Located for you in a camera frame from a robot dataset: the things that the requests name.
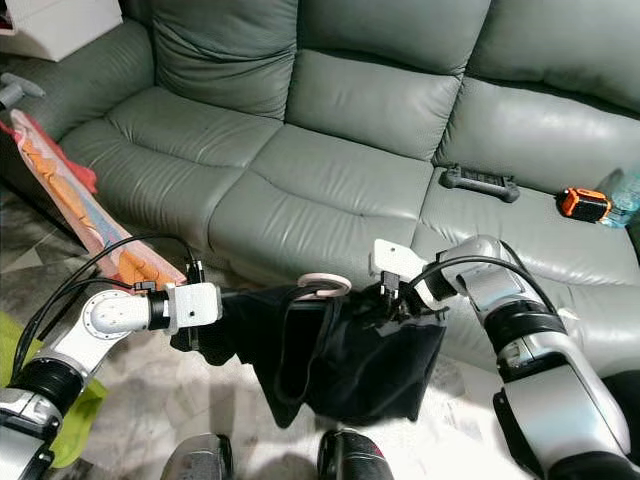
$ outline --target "floor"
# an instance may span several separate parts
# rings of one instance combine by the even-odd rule
[[[0,310],[24,322],[85,252],[6,191],[0,208]],[[247,285],[221,270],[208,269],[207,277]],[[98,378],[109,396],[82,459],[51,479],[156,480],[180,441],[209,431],[231,438],[238,479],[314,479],[320,437],[334,426],[303,407],[291,427],[279,429],[251,366],[234,358],[211,367],[196,353],[173,350],[163,333],[122,341]],[[490,408],[499,385],[497,375],[441,356],[416,423],[390,421],[362,431],[380,446],[396,479],[529,478],[508,457]]]

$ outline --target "black game controller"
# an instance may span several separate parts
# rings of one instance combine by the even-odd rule
[[[442,172],[440,184],[446,188],[464,188],[465,190],[486,193],[507,203],[515,202],[520,196],[520,190],[513,181],[513,177],[499,177],[474,172],[462,168],[460,165],[455,165]]]

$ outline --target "sofa backrest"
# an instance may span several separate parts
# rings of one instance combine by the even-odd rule
[[[640,168],[640,2],[493,0],[435,162],[547,192]]]
[[[430,160],[488,0],[300,0],[289,123]]]
[[[284,118],[297,0],[155,0],[157,81],[178,95]]]

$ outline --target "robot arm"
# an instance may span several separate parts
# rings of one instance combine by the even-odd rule
[[[39,479],[53,461],[49,447],[73,402],[111,348],[131,332],[207,325],[222,315],[218,287],[174,286],[146,295],[106,290],[91,297],[76,324],[38,351],[0,390],[3,480]]]
[[[434,264],[407,247],[376,240],[371,270],[381,276],[382,293],[395,299],[399,282],[409,283],[426,268],[468,256],[519,262],[488,236],[438,254]],[[633,477],[637,467],[626,457],[631,442],[624,415],[550,302],[503,266],[472,261],[435,271],[415,290],[433,310],[444,308],[447,298],[457,294],[469,299],[497,355],[504,388],[495,395],[494,407],[514,459],[542,479],[554,478],[559,469],[575,472],[572,459],[580,460],[578,469],[587,468],[589,461],[613,460],[622,475]]]

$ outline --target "black bag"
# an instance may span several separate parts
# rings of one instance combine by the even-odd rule
[[[441,316],[416,297],[402,322],[390,322],[379,285],[300,300],[318,288],[223,298],[223,317],[197,327],[198,351],[212,365],[234,354],[251,363],[281,428],[304,402],[319,415],[353,425],[415,421],[445,332]],[[187,332],[181,330],[171,345],[190,350]]]

